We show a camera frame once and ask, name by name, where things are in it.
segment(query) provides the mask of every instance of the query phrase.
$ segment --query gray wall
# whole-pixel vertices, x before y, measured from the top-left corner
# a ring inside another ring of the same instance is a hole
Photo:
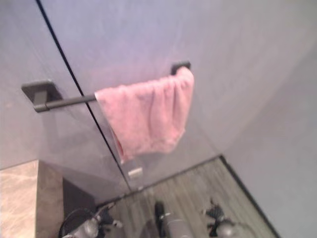
[[[315,237],[317,42],[225,151],[283,237]]]
[[[97,202],[128,192],[85,105],[38,114],[21,91],[51,79],[64,97],[80,96],[35,1],[0,2],[0,52],[0,168],[38,159]]]

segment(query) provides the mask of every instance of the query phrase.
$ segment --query white wall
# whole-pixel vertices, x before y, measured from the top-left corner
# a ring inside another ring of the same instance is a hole
[[[282,237],[316,237],[317,41],[224,154]]]

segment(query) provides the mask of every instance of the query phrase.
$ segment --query black metal bar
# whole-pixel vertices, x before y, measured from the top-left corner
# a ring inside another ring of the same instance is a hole
[[[48,109],[53,109],[53,108],[61,108],[61,107],[66,107],[66,106],[79,104],[79,103],[87,103],[87,102],[91,102],[95,100],[96,100],[96,97],[94,94],[92,94],[92,95],[83,96],[83,97],[56,100],[56,101],[45,103],[45,105]]]

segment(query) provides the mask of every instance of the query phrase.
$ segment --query towel rack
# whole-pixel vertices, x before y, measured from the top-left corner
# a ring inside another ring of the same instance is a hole
[[[171,75],[175,75],[180,67],[186,67],[190,69],[190,62],[180,62],[175,63],[171,67]],[[94,94],[63,99],[59,91],[57,90],[55,84],[51,81],[41,81],[23,84],[21,86],[24,94],[33,103],[33,108],[37,113],[46,112],[50,109],[66,107],[79,103],[87,103],[95,101],[96,97]]]

